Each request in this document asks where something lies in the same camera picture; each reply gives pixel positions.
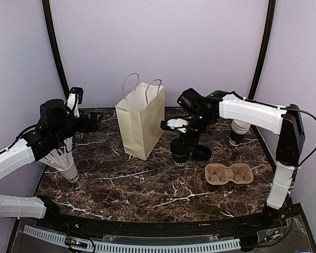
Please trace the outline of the black corner post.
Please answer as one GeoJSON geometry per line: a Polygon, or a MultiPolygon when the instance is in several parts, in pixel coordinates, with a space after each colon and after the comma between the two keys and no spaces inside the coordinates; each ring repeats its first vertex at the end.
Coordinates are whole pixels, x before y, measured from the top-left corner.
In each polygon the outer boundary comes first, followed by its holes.
{"type": "Polygon", "coordinates": [[[63,67],[62,59],[60,56],[60,51],[58,48],[58,43],[56,39],[55,26],[52,17],[51,11],[51,1],[50,0],[42,0],[44,19],[46,23],[46,29],[48,33],[48,39],[50,42],[54,63],[56,66],[58,78],[60,80],[61,88],[63,90],[64,96],[68,99],[70,94],[70,88],[66,79],[65,70],[63,67]]]}
{"type": "Polygon", "coordinates": [[[256,91],[258,89],[258,85],[259,85],[259,81],[261,78],[266,54],[268,51],[269,40],[270,40],[270,36],[271,36],[273,19],[274,19],[274,14],[275,14],[275,6],[276,6],[276,0],[268,0],[268,7],[267,7],[267,12],[266,12],[266,18],[265,18],[265,26],[264,26],[261,45],[260,45],[259,56],[258,56],[258,60],[256,63],[256,67],[255,67],[253,79],[251,82],[250,90],[248,93],[248,99],[254,99],[255,95],[256,95],[256,91]]]}

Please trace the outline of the stack of black coffee lids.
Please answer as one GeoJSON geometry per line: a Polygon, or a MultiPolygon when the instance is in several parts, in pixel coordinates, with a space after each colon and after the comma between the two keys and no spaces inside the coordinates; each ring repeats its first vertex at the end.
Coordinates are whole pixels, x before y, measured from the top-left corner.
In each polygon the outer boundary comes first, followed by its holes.
{"type": "Polygon", "coordinates": [[[204,145],[197,145],[192,152],[192,157],[196,161],[208,161],[212,156],[212,151],[210,148],[204,145]]]}

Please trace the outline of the right black corner post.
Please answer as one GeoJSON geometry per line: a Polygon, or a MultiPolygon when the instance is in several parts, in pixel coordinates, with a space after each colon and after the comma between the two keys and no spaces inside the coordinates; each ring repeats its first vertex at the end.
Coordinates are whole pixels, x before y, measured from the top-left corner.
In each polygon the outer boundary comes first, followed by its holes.
{"type": "Polygon", "coordinates": [[[251,82],[250,90],[248,93],[248,99],[254,99],[255,95],[256,95],[256,91],[258,89],[258,85],[259,85],[259,81],[261,78],[266,54],[268,51],[269,40],[270,40],[270,36],[271,36],[273,19],[274,19],[274,14],[275,14],[275,6],[276,6],[276,0],[268,0],[268,7],[267,7],[267,12],[266,12],[266,18],[265,18],[265,26],[264,26],[261,45],[260,45],[259,56],[258,56],[258,60],[256,63],[256,67],[255,67],[253,79],[251,82]]]}

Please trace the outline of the cream paper bag with handles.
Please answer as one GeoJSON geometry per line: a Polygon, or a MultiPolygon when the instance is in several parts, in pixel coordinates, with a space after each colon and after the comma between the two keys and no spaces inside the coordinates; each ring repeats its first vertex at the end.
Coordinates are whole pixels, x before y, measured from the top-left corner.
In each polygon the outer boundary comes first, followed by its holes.
{"type": "Polygon", "coordinates": [[[160,127],[165,119],[165,86],[159,82],[146,84],[136,81],[134,90],[123,93],[115,106],[125,153],[146,160],[163,134],[160,127]]]}

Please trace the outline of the stack of white paper cups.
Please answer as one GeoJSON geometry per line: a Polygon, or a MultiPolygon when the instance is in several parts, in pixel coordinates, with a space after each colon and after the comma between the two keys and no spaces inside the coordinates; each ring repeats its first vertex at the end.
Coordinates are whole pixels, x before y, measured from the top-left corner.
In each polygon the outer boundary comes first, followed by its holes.
{"type": "Polygon", "coordinates": [[[239,146],[244,136],[249,131],[250,126],[251,125],[249,123],[233,120],[231,124],[229,143],[235,147],[239,146]]]}

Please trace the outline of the brown pulp cup carrier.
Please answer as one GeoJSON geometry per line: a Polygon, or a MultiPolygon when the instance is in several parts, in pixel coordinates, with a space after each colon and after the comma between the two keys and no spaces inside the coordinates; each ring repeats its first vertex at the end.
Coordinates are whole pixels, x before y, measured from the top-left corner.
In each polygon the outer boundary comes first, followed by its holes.
{"type": "Polygon", "coordinates": [[[204,168],[206,181],[215,186],[229,182],[235,184],[250,184],[254,180],[251,167],[245,163],[234,163],[227,167],[219,163],[210,163],[204,168]]]}

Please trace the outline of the white cup holding straws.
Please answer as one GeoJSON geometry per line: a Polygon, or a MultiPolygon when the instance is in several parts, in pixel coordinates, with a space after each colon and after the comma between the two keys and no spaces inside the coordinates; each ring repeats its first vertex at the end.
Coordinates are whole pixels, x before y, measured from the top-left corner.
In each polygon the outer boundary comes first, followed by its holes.
{"type": "Polygon", "coordinates": [[[79,179],[79,174],[77,171],[77,167],[74,161],[70,164],[69,167],[64,170],[60,170],[60,174],[69,182],[75,183],[79,179]]]}

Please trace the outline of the single black paper coffee cup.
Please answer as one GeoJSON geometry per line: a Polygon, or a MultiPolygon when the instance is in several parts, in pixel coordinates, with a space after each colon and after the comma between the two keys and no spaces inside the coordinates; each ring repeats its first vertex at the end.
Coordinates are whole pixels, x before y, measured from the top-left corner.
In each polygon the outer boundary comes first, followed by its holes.
{"type": "Polygon", "coordinates": [[[172,154],[172,158],[174,161],[174,164],[177,167],[184,167],[186,166],[188,160],[189,160],[190,154],[189,153],[185,153],[185,154],[172,154]]]}

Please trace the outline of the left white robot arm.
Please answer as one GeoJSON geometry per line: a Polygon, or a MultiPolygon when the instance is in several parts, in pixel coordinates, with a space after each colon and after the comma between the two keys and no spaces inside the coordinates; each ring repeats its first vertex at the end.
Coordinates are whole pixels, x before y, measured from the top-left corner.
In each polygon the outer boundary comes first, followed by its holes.
{"type": "MultiPolygon", "coordinates": [[[[80,115],[76,95],[70,102],[52,99],[40,106],[40,119],[36,125],[23,130],[16,140],[0,151],[0,180],[17,169],[36,161],[50,159],[56,153],[64,154],[60,145],[68,150],[70,138],[76,133],[97,132],[103,114],[90,112],[80,115]]],[[[35,218],[43,221],[53,230],[64,225],[58,205],[47,196],[17,197],[0,194],[0,218],[35,218]]]]}

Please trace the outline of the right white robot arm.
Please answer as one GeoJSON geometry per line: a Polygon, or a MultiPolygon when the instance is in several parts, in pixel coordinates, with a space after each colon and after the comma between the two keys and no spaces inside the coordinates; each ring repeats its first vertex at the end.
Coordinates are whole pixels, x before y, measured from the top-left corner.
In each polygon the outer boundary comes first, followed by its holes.
{"type": "Polygon", "coordinates": [[[266,129],[279,137],[275,157],[275,174],[266,205],[258,224],[269,229],[279,219],[276,210],[282,208],[289,191],[294,187],[297,171],[305,162],[301,158],[305,132],[301,114],[295,104],[289,106],[266,104],[247,99],[235,92],[214,91],[201,96],[193,88],[185,90],[177,100],[188,111],[181,118],[170,118],[161,127],[178,130],[180,136],[171,142],[174,163],[182,167],[199,143],[201,133],[219,118],[232,120],[232,130],[244,135],[251,125],[266,129]]]}

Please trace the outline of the left black corner post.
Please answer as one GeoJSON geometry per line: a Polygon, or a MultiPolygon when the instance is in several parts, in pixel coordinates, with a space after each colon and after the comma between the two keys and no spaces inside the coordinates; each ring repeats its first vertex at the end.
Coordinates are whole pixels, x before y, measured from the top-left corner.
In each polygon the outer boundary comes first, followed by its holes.
{"type": "Polygon", "coordinates": [[[56,66],[58,78],[60,80],[61,88],[63,90],[64,96],[68,99],[70,94],[70,88],[66,79],[65,70],[63,67],[62,59],[60,56],[60,51],[58,48],[58,43],[56,39],[55,26],[52,17],[51,11],[51,1],[50,0],[42,0],[44,19],[46,23],[46,29],[48,33],[48,39],[50,42],[54,63],[56,66]]]}

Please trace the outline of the black front frame rail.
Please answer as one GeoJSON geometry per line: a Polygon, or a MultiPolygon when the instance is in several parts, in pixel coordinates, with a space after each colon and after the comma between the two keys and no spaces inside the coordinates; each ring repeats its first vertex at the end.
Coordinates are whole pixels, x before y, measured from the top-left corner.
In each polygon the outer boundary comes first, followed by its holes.
{"type": "Polygon", "coordinates": [[[69,224],[72,231],[82,233],[93,238],[102,238],[104,235],[116,236],[196,236],[218,234],[220,236],[240,236],[254,234],[262,228],[248,227],[261,218],[260,213],[235,218],[215,219],[194,222],[170,223],[140,223],[106,221],[90,218],[80,218],[70,215],[59,215],[60,221],[69,224]]]}

